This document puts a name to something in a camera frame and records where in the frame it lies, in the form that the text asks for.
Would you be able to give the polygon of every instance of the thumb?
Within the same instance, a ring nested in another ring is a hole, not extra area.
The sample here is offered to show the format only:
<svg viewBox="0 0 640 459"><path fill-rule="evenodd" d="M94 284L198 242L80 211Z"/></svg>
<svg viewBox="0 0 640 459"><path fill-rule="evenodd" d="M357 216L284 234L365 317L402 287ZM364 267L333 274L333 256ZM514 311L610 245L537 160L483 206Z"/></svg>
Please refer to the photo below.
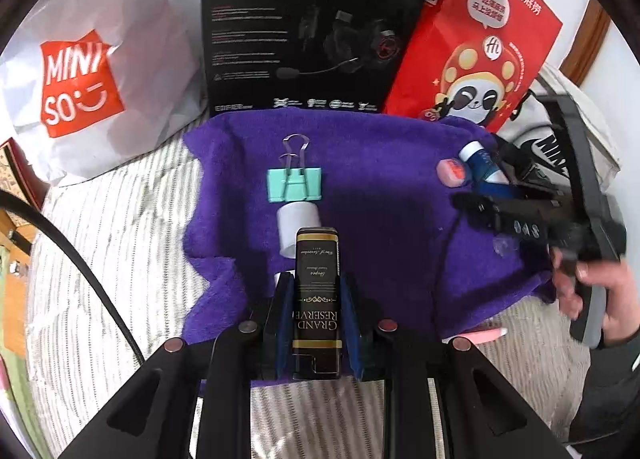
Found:
<svg viewBox="0 0 640 459"><path fill-rule="evenodd" d="M607 289L625 288L634 283L631 270L625 261L621 262L578 262L575 276L586 285L601 285Z"/></svg>

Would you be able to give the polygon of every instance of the panda face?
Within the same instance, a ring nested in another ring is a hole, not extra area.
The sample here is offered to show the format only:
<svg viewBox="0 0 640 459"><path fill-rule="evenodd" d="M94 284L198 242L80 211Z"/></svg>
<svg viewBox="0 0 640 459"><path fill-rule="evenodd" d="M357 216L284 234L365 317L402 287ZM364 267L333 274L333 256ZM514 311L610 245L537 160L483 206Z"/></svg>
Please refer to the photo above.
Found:
<svg viewBox="0 0 640 459"><path fill-rule="evenodd" d="M454 82L447 97L452 102L449 116L465 118L480 123L500 102L504 89L496 82L485 78L464 78Z"/></svg>

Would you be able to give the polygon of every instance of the gold stripe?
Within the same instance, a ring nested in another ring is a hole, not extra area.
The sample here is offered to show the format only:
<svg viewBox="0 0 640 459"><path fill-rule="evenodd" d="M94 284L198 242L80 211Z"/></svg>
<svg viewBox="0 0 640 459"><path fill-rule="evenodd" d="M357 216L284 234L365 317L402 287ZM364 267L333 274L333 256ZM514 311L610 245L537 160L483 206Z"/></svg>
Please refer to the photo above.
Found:
<svg viewBox="0 0 640 459"><path fill-rule="evenodd" d="M342 340L293 340L294 349L342 349Z"/></svg>
<svg viewBox="0 0 640 459"><path fill-rule="evenodd" d="M334 241L338 242L338 235L335 233L300 233L296 241Z"/></svg>

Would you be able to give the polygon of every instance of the person's arm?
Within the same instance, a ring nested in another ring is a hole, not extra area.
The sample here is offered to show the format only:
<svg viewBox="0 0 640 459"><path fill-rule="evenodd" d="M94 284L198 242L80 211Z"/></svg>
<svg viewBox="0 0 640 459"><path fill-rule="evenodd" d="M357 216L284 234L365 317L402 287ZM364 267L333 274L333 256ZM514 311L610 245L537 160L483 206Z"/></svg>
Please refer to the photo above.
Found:
<svg viewBox="0 0 640 459"><path fill-rule="evenodd" d="M572 279L559 269L559 252L552 257L560 310L575 319L582 299ZM626 262L580 263L576 275L586 285L608 290L602 345L591 351L582 403L570 430L572 442L595 440L581 447L585 457L600 457L600 449L611 452L612 440L620 441L621 436L613 434L640 415L640 296ZM612 437L597 439L607 435Z"/></svg>

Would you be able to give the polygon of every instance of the black headset box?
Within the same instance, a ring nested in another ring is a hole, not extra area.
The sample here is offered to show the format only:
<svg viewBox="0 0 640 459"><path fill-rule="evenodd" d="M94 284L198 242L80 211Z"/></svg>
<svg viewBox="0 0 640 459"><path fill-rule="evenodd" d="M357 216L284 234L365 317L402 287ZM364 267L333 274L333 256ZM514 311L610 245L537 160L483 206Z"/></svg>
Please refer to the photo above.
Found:
<svg viewBox="0 0 640 459"><path fill-rule="evenodd" d="M212 114L378 112L424 0L202 0Z"/></svg>

